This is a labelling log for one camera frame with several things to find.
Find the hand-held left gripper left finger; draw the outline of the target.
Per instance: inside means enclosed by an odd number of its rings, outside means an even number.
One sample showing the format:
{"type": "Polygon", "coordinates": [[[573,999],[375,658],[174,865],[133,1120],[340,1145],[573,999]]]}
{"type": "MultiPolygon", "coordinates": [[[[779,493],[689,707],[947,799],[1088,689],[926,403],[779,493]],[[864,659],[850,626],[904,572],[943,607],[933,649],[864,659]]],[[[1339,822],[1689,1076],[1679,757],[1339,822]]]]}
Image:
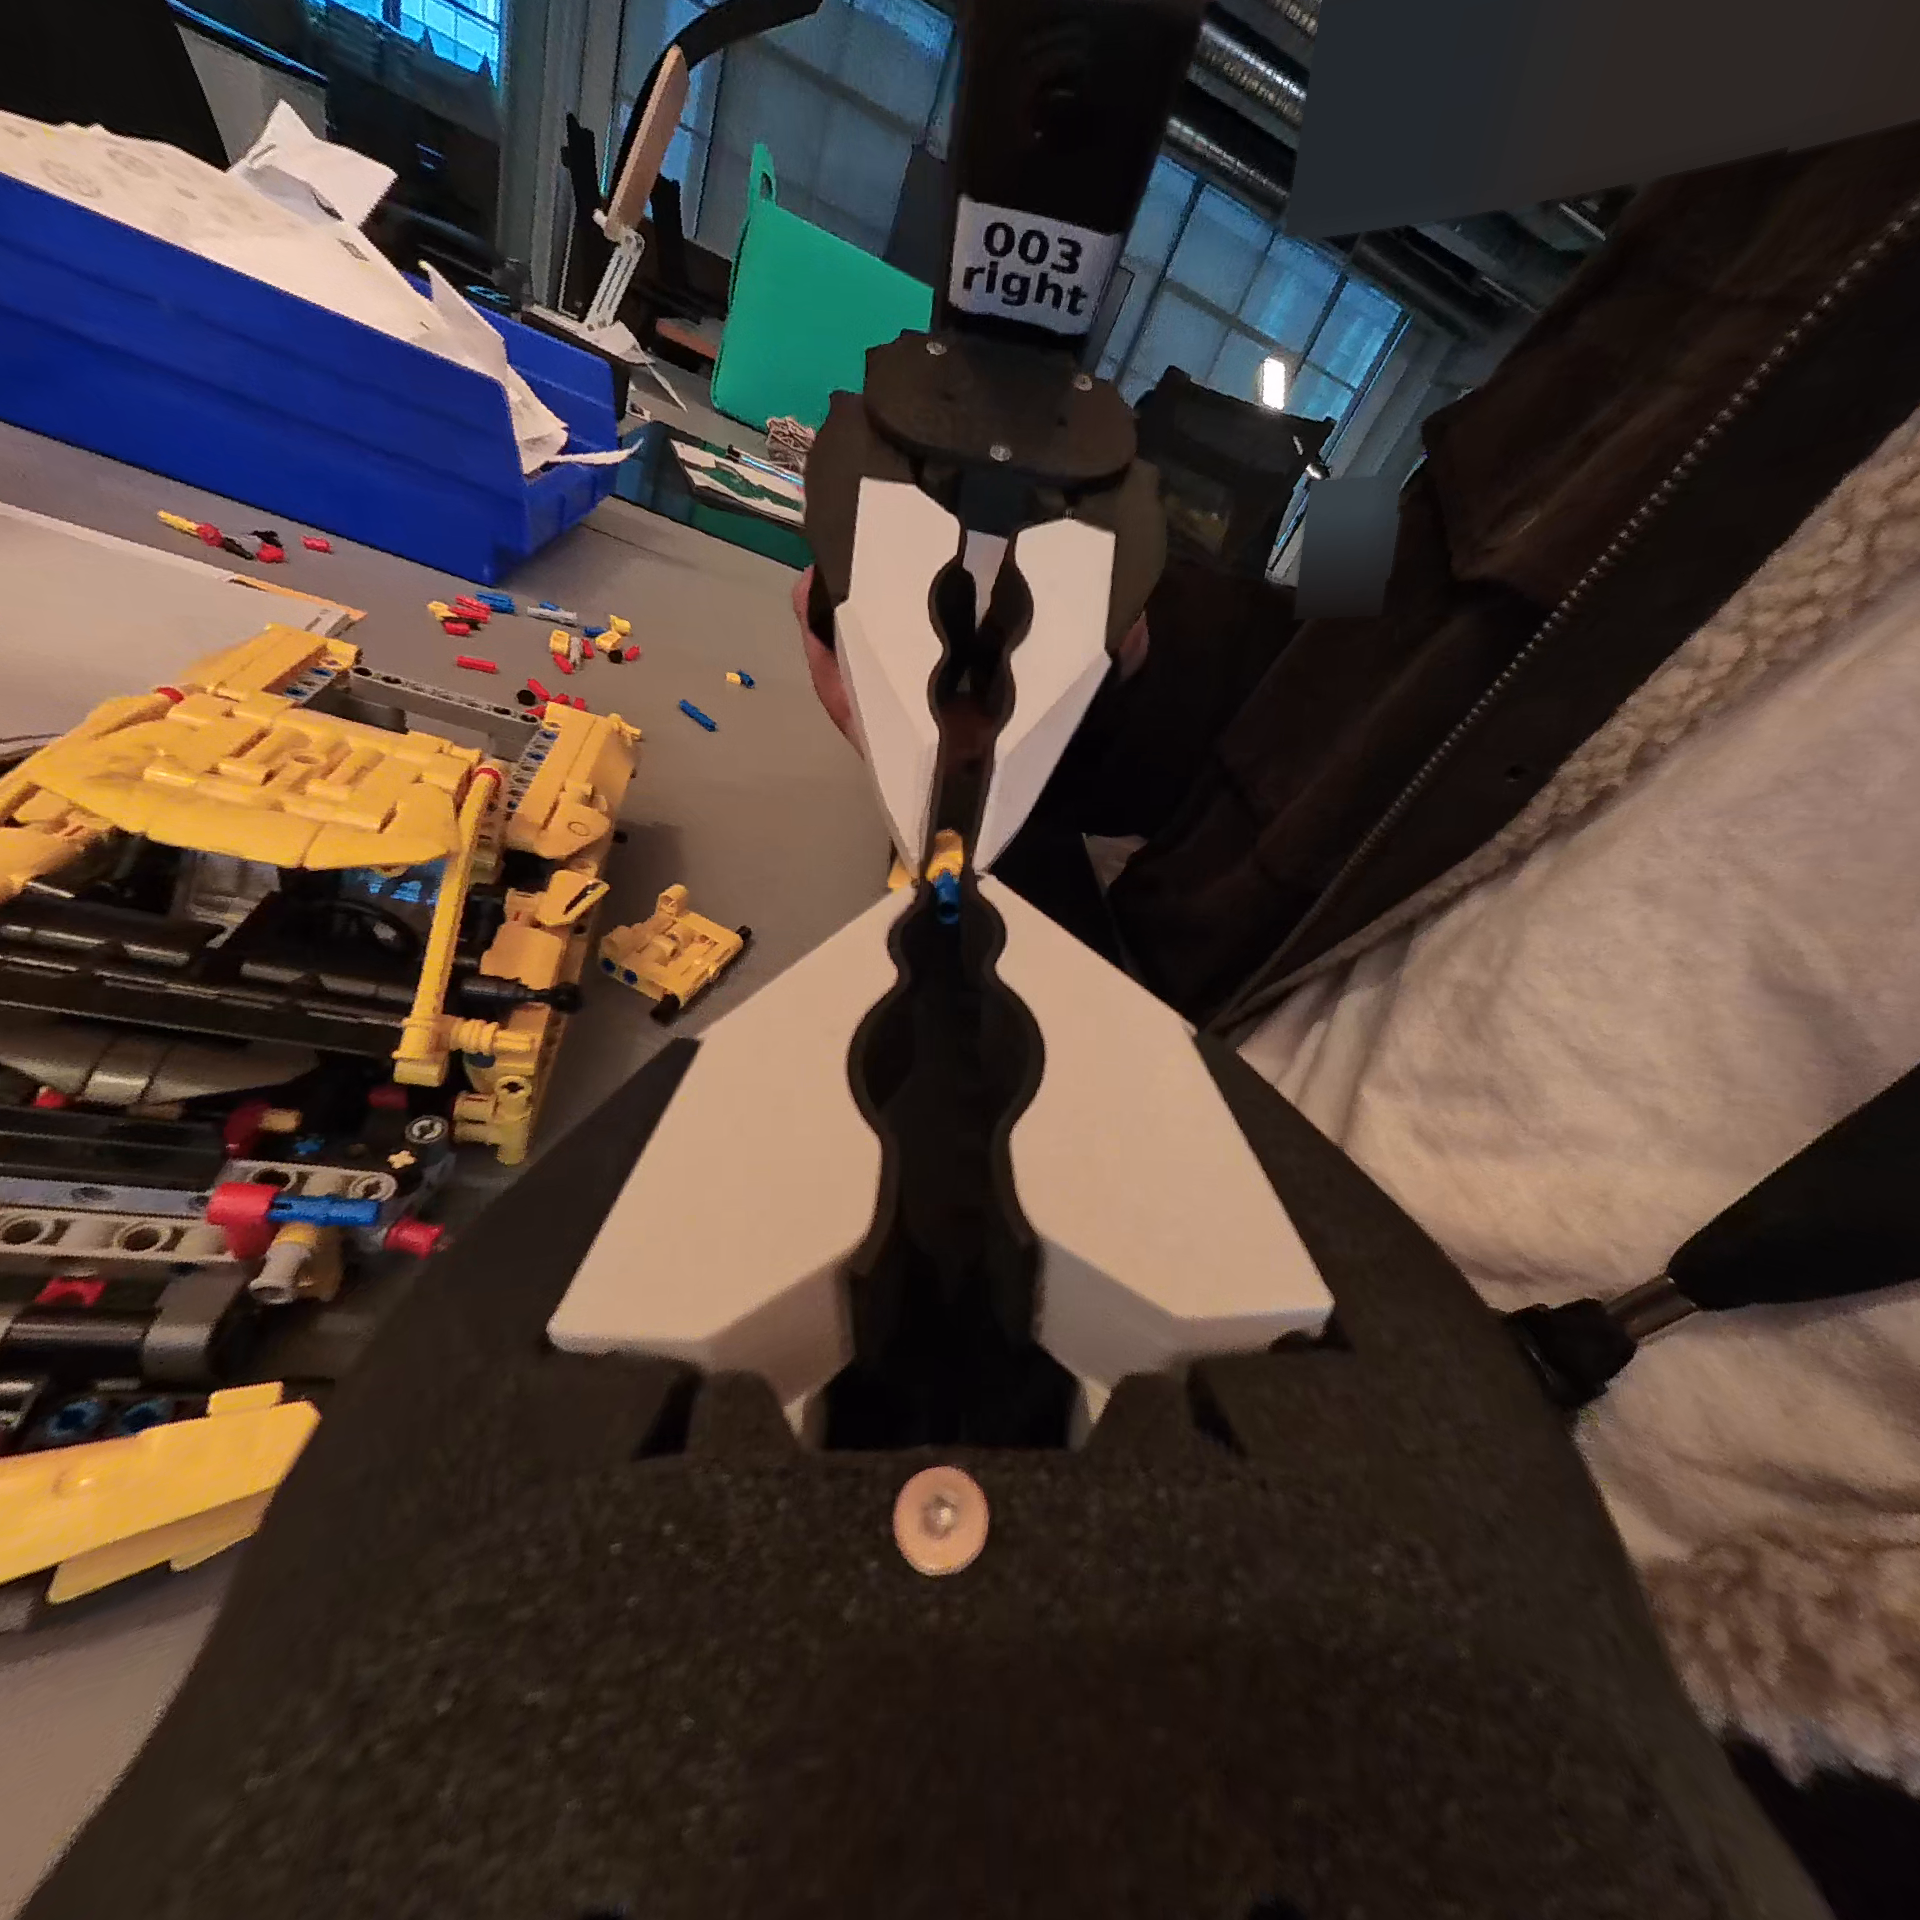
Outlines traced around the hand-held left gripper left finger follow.
{"type": "Polygon", "coordinates": [[[804,1443],[850,1363],[842,1268],[877,1218],[881,1141],[849,1050],[897,988],[890,890],[710,1022],[547,1321],[566,1355],[641,1355],[768,1381],[804,1443]]]}

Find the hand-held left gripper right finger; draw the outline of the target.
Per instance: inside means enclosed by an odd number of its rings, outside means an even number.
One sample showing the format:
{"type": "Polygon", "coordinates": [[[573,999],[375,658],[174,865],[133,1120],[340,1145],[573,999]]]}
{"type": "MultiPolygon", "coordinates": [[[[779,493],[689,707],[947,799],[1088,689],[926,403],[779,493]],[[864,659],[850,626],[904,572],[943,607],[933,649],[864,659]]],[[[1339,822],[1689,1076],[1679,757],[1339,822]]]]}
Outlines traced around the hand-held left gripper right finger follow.
{"type": "Polygon", "coordinates": [[[976,896],[1000,938],[982,1064],[1070,1441],[1125,1377],[1328,1332],[1333,1289],[1195,1030],[997,876],[976,896]]]}

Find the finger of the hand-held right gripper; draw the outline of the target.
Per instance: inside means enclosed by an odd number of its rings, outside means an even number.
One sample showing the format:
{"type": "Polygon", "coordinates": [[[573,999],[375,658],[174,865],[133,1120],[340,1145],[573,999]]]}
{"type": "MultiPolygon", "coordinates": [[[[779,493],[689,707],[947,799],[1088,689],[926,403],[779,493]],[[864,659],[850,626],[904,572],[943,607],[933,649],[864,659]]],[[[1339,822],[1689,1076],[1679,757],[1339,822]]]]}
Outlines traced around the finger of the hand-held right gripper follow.
{"type": "Polygon", "coordinates": [[[964,719],[941,698],[950,642],[934,591],[953,570],[964,570],[960,519],[916,483],[864,474],[835,649],[890,838],[913,876],[933,859],[967,763],[964,719]]]}
{"type": "Polygon", "coordinates": [[[964,844],[976,872],[1027,822],[1109,677],[1115,547],[1111,530],[1076,516],[964,540],[972,585],[1003,588],[1003,612],[974,628],[960,697],[964,844]]]}

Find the yellow brick with blue pins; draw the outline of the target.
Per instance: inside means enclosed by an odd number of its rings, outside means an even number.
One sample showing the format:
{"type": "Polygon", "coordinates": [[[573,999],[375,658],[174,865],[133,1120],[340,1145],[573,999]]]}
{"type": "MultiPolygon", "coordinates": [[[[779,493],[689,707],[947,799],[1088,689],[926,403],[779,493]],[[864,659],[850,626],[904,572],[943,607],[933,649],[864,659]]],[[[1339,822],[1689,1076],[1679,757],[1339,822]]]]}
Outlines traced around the yellow brick with blue pins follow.
{"type": "Polygon", "coordinates": [[[641,996],[652,1022],[673,1024],[733,967],[750,940],[750,926],[696,912],[685,883],[675,882],[657,896],[649,918],[601,933],[597,967],[641,996]]]}

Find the yellow toy brick car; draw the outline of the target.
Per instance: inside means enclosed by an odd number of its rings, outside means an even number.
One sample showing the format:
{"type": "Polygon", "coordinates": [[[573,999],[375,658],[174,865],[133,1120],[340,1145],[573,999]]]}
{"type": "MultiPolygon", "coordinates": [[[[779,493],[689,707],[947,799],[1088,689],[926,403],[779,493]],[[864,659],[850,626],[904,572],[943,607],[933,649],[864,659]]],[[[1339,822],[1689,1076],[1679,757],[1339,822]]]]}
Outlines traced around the yellow toy brick car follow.
{"type": "Polygon", "coordinates": [[[638,738],[274,623],[4,757],[4,1628],[246,1539],[253,1338],[526,1162],[638,738]]]}

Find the person's right forearm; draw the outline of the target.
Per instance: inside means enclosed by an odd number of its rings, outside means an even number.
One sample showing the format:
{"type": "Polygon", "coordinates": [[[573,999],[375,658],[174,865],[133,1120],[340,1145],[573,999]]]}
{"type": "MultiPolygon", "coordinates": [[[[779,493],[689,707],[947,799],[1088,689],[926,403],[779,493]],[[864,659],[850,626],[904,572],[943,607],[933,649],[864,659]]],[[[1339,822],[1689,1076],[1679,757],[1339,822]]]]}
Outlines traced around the person's right forearm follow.
{"type": "Polygon", "coordinates": [[[1088,838],[1139,843],[1139,896],[1242,865],[1260,817],[1230,746],[1298,620],[1291,585],[1169,560],[1003,879],[1097,945],[1105,898],[1088,838]]]}

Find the grey desk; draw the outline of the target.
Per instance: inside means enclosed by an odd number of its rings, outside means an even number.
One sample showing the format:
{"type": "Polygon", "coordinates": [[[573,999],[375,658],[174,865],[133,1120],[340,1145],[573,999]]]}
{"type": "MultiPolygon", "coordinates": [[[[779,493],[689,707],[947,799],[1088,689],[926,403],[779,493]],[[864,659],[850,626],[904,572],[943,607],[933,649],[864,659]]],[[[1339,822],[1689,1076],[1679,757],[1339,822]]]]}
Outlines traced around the grey desk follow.
{"type": "MultiPolygon", "coordinates": [[[[278,525],[274,512],[169,483],[85,448],[4,424],[4,500],[98,535],[179,557],[156,512],[228,525],[278,525]]],[[[363,610],[358,642],[372,666],[433,684],[482,684],[445,666],[452,640],[425,600],[468,579],[344,537],[334,553],[293,553],[285,567],[253,567],[363,610]]],[[[769,557],[643,512],[625,497],[594,508],[512,579],[516,591],[579,612],[635,617],[643,658],[585,680],[643,731],[641,768],[625,805],[627,838],[611,859],[614,921],[635,921],[668,882],[717,918],[752,928],[747,957],[681,1027],[699,1030],[750,996],[869,905],[881,890],[890,844],[873,784],[813,691],[792,612],[799,572],[769,557]]],[[[540,1145],[590,1113],[664,1040],[668,1027],[635,1010],[635,996],[597,988],[562,1040],[547,1096],[540,1145]]],[[[281,1324],[289,1363],[348,1369],[419,1261],[352,1282],[340,1314],[313,1332],[281,1324]]],[[[53,1609],[4,1636],[4,1728],[26,1740],[4,1755],[4,1914],[26,1905],[36,1881],[127,1772],[156,1714],[193,1665],[243,1548],[197,1570],[142,1574],[133,1586],[53,1609]]]]}

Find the person's right hand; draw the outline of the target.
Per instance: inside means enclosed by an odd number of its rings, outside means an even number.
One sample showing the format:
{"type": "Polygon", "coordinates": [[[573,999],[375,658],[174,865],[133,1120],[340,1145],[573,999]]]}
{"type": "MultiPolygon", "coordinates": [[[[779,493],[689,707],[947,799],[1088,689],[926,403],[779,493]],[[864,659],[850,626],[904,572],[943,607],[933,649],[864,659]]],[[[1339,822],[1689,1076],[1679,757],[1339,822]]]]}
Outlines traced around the person's right hand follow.
{"type": "Polygon", "coordinates": [[[813,691],[820,701],[820,707],[828,714],[828,722],[835,731],[849,740],[849,746],[864,757],[864,738],[859,731],[859,719],[850,707],[850,694],[842,680],[842,666],[838,658],[838,649],[831,642],[831,635],[824,635],[815,623],[817,612],[831,616],[831,600],[824,592],[824,585],[817,579],[817,567],[806,565],[804,572],[799,577],[792,588],[792,610],[799,617],[799,633],[804,642],[804,659],[808,670],[813,691]]]}

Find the green cutting mat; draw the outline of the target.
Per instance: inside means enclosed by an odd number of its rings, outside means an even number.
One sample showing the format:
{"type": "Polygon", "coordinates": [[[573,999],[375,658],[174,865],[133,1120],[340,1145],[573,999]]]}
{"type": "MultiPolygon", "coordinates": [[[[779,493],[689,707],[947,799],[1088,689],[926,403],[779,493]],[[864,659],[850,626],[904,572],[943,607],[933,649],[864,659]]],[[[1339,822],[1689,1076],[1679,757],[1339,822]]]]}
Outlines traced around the green cutting mat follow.
{"type": "Polygon", "coordinates": [[[729,512],[757,515],[786,529],[804,529],[804,477],[705,442],[668,437],[682,480],[695,497],[729,512]]]}

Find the scattered small coloured bricks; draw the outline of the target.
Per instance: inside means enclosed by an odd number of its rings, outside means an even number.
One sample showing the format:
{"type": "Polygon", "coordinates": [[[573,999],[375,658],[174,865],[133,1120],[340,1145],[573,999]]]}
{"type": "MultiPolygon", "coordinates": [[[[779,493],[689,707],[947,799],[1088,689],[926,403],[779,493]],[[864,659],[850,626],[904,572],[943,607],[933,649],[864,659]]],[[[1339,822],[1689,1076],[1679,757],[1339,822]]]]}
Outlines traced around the scattered small coloured bricks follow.
{"type": "Polygon", "coordinates": [[[729,722],[789,662],[794,567],[629,502],[597,508],[501,585],[176,488],[137,535],[207,563],[258,623],[342,635],[375,675],[492,707],[552,691],[643,733],[699,733],[685,704],[729,722]]]}

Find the white shirt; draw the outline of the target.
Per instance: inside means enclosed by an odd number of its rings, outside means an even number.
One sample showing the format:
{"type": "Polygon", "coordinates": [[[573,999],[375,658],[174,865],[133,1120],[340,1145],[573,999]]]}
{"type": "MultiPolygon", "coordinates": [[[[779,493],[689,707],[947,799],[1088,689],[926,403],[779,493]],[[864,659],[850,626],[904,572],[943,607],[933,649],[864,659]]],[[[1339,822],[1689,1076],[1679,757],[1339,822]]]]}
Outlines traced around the white shirt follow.
{"type": "MultiPolygon", "coordinates": [[[[1242,1043],[1496,1307],[1658,1274],[1917,1064],[1917,585],[1242,1043]]],[[[1693,1317],[1574,1436],[1647,1572],[1917,1632],[1917,1289],[1693,1317]]]]}

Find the large paned window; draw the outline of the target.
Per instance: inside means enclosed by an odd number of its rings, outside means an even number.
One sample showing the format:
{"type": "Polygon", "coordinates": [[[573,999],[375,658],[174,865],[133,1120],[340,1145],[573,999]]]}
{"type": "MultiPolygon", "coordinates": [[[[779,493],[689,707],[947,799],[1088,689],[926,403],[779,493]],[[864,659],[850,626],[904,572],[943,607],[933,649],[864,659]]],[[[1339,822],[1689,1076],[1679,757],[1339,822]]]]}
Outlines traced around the large paned window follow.
{"type": "Polygon", "coordinates": [[[425,48],[461,70],[498,73],[503,50],[501,3],[316,3],[366,20],[387,34],[425,48]]]}

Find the blue plastic bin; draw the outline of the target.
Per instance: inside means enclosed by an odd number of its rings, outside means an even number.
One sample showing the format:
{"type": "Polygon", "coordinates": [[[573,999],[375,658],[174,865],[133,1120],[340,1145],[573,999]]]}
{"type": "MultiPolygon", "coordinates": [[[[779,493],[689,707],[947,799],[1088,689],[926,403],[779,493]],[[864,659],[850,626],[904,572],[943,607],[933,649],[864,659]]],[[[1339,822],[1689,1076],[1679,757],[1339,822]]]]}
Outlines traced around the blue plastic bin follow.
{"type": "Polygon", "coordinates": [[[617,483],[614,460],[523,472],[492,375],[19,178],[4,420],[482,585],[617,483]]]}

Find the white instruction booklet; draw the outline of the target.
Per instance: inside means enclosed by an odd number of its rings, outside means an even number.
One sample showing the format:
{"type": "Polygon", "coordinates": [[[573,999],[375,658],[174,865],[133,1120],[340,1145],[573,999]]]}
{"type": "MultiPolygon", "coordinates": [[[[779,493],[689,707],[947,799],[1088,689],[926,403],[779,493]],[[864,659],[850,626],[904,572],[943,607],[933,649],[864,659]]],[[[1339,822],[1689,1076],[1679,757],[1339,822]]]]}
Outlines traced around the white instruction booklet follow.
{"type": "Polygon", "coordinates": [[[285,623],[340,637],[362,612],[228,565],[4,507],[4,754],[68,733],[113,697],[285,623]]]}

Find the crumpled white paper wrappers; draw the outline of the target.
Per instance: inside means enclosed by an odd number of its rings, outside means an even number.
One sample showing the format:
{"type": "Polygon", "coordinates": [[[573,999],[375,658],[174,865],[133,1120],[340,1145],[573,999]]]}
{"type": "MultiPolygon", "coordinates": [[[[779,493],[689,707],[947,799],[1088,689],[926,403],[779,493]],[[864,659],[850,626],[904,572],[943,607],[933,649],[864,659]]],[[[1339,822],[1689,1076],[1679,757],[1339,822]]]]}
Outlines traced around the crumpled white paper wrappers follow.
{"type": "Polygon", "coordinates": [[[627,458],[625,448],[566,448],[562,416],[433,265],[425,291],[404,280],[363,231],[394,171],[327,141],[289,104],[228,171],[156,140],[4,112],[4,174],[487,375],[508,398],[526,474],[627,458]]]}

